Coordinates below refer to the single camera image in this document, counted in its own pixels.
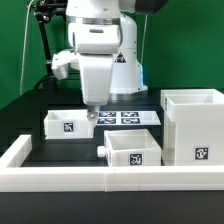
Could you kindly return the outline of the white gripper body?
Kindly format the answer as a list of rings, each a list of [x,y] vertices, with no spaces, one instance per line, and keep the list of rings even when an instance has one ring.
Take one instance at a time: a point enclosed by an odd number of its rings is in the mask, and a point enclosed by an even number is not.
[[[84,103],[105,105],[110,94],[113,56],[79,54],[78,61]]]

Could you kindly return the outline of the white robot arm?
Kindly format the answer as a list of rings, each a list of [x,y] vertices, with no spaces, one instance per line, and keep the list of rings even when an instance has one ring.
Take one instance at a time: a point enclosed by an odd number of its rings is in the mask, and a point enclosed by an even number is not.
[[[137,25],[126,14],[154,15],[169,0],[68,0],[68,40],[80,68],[90,120],[113,95],[147,89],[137,60]]]

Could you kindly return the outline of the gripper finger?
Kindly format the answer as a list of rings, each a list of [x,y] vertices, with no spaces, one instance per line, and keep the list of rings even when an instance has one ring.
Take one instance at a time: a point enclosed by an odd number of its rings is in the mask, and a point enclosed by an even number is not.
[[[99,105],[88,105],[87,106],[87,118],[89,120],[97,120],[99,110],[100,110]]]

